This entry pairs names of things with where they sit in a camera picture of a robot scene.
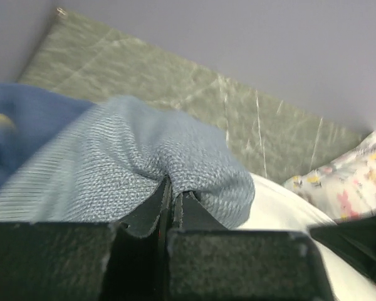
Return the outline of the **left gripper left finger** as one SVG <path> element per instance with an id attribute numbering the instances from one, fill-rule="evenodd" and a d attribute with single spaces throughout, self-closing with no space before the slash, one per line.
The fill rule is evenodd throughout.
<path id="1" fill-rule="evenodd" d="M 124 218 L 0 222 L 0 300 L 162 300 L 172 188 Z"/>

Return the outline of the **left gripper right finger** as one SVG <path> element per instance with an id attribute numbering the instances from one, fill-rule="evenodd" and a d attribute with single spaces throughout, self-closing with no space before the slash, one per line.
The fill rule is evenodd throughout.
<path id="1" fill-rule="evenodd" d="M 192 193 L 167 233 L 169 300 L 333 300 L 320 252 L 297 231 L 230 231 Z"/>

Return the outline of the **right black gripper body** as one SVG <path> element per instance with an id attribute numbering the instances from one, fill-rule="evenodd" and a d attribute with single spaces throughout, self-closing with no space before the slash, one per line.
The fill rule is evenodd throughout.
<path id="1" fill-rule="evenodd" d="M 313 239 L 376 282 L 376 216 L 310 228 Z"/>

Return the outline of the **blue pillowcase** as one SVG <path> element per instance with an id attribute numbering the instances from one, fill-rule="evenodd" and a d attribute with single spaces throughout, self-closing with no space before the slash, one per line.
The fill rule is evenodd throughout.
<path id="1" fill-rule="evenodd" d="M 0 222 L 115 221 L 168 177 L 228 228 L 255 188 L 224 133 L 132 96 L 104 103 L 0 83 Z"/>

